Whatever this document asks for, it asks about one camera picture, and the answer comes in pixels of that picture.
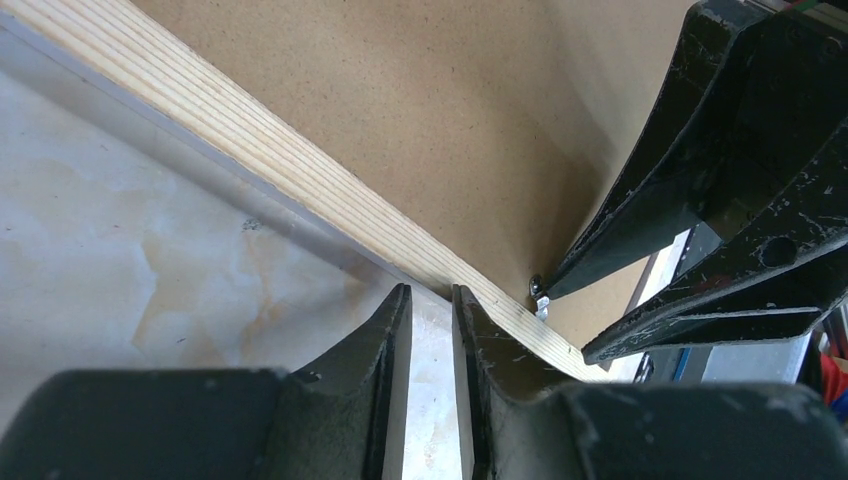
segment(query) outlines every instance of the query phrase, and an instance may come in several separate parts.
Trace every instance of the particle board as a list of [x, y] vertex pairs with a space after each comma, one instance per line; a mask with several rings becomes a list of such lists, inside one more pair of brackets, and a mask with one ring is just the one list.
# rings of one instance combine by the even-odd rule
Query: particle board
[[132, 4], [0, 0], [0, 8], [5, 29], [254, 188], [299, 206], [427, 288], [470, 286], [493, 320], [540, 357], [580, 379], [607, 378], [486, 276]]
[[[527, 303], [634, 145], [692, 0], [135, 0]], [[581, 346], [644, 262], [557, 300]]]

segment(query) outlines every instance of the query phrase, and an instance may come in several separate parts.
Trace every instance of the plywood edge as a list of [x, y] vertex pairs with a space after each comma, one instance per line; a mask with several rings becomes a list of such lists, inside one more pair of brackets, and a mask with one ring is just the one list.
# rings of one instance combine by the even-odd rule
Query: plywood edge
[[354, 243], [433, 291], [469, 286], [492, 319], [539, 357], [586, 381], [608, 374], [365, 186], [232, 80], [123, 0], [0, 0], [3, 26], [47, 43], [210, 145]]

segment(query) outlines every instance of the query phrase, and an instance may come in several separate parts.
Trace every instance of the red object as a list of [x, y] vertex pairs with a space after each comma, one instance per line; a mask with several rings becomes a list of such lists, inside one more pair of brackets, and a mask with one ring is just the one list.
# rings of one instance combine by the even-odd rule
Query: red object
[[821, 354], [822, 363], [822, 396], [824, 403], [831, 405], [845, 390], [848, 390], [848, 373], [842, 371], [839, 365], [828, 355]]

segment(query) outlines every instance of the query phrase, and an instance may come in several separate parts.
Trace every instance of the wood grain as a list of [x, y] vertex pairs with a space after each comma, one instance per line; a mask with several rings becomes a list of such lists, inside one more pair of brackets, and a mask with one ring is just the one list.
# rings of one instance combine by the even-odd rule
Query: wood grain
[[[692, 0], [134, 0], [514, 300], [620, 171]], [[580, 346], [644, 263], [554, 302]]]
[[20, 22], [234, 159], [427, 288], [471, 287], [493, 320], [557, 368], [606, 377], [444, 244], [162, 26], [121, 0], [0, 0]]

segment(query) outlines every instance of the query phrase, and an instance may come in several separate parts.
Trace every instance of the white marble surface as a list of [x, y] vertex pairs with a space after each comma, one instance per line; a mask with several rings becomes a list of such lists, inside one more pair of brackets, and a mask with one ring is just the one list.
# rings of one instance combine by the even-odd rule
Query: white marble surface
[[[296, 369], [398, 280], [0, 30], [0, 432], [69, 368]], [[404, 478], [459, 478], [450, 313], [414, 294]]]

